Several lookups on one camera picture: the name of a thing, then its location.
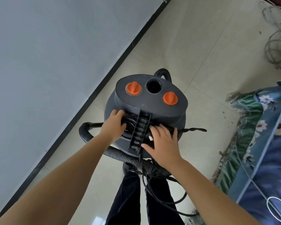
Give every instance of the orange knob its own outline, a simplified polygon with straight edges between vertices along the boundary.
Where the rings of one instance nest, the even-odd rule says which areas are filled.
[[[174,92],[170,91],[164,94],[163,101],[169,106],[174,106],[178,102],[178,97]]]
[[[141,86],[136,81],[133,81],[126,86],[126,91],[130,95],[138,95],[141,92]]]

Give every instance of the gray wall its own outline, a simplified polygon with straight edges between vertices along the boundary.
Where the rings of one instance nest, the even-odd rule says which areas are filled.
[[[0,211],[160,0],[0,0]]]

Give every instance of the finger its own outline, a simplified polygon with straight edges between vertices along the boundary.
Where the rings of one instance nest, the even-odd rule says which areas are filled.
[[[123,110],[119,110],[119,112],[116,115],[122,118],[125,116],[125,112]]]
[[[153,136],[153,140],[160,137],[157,129],[154,126],[150,125],[150,130],[151,130],[151,133],[152,133],[152,136]]]
[[[150,155],[154,155],[155,151],[153,148],[151,148],[149,145],[147,144],[141,144],[141,146],[150,154]]]
[[[157,129],[160,136],[165,136],[165,131],[161,127],[159,127],[157,125],[154,127]]]
[[[159,126],[165,131],[165,135],[171,137],[171,133],[164,125],[160,124]]]
[[[121,125],[122,133],[124,132],[124,130],[126,129],[126,127],[127,127],[127,124],[126,124],[126,123],[124,123],[123,125]]]
[[[173,141],[178,143],[178,130],[177,130],[177,128],[174,129]]]
[[[116,115],[116,114],[117,114],[117,111],[116,111],[116,110],[113,110],[113,111],[111,112],[110,116],[114,116],[114,115]]]

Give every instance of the vacuum cleaner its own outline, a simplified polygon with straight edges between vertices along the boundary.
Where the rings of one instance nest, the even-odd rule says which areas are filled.
[[[171,75],[166,69],[159,69],[154,75],[137,74],[120,79],[106,103],[104,120],[109,118],[112,110],[124,110],[126,116],[122,118],[121,124],[126,123],[127,127],[120,139],[114,143],[119,149],[109,146],[104,155],[137,167],[141,170],[139,174],[142,178],[146,177],[148,184],[156,177],[165,177],[177,182],[170,177],[171,174],[166,169],[157,164],[141,144],[146,143],[154,148],[150,125],[163,124],[171,134],[174,128],[177,128],[178,140],[187,131],[206,132],[206,129],[201,128],[185,128],[187,106],[187,98],[172,84]],[[87,143],[93,138],[89,130],[100,128],[102,124],[86,122],[80,126],[79,135]],[[150,185],[145,185],[145,188],[158,202],[171,210],[174,209],[170,204],[177,204],[186,197],[185,193],[179,201],[163,202],[155,196]]]

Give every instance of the person's left hand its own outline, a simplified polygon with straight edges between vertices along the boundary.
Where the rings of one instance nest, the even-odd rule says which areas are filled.
[[[109,118],[103,123],[100,134],[107,137],[111,143],[118,140],[126,129],[126,123],[121,125],[121,119],[125,116],[123,110],[113,110]]]

